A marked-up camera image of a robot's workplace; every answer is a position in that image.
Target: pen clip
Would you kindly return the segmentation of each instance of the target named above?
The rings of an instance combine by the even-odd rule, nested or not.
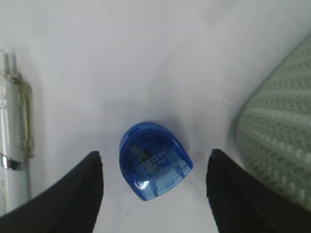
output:
[[[26,152],[29,158],[32,158],[34,155],[34,135],[33,135],[33,92],[30,85],[25,82],[23,79],[20,79],[19,82],[20,89],[20,103],[21,103],[21,112],[22,120],[25,128],[25,135],[22,140],[22,148]]]

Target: pencil sharpener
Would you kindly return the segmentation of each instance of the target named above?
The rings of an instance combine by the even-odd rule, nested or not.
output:
[[[123,136],[120,168],[137,196],[150,200],[181,182],[193,163],[170,131],[146,122],[133,126]]]

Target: green textured object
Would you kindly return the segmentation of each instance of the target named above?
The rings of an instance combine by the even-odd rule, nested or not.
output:
[[[251,175],[311,211],[311,36],[246,104],[237,144]]]

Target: white table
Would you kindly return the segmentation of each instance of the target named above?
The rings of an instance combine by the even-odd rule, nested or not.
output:
[[[233,117],[310,32],[310,0],[0,0],[0,47],[16,48],[34,91],[33,196],[99,150],[95,233],[217,232],[210,151],[235,153]],[[194,162],[148,202],[119,168],[120,139],[142,121],[170,129]]]

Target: pen barrel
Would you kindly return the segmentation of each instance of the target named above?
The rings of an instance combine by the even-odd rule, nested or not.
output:
[[[29,199],[32,156],[31,88],[16,71],[13,52],[2,50],[0,69],[0,216]]]

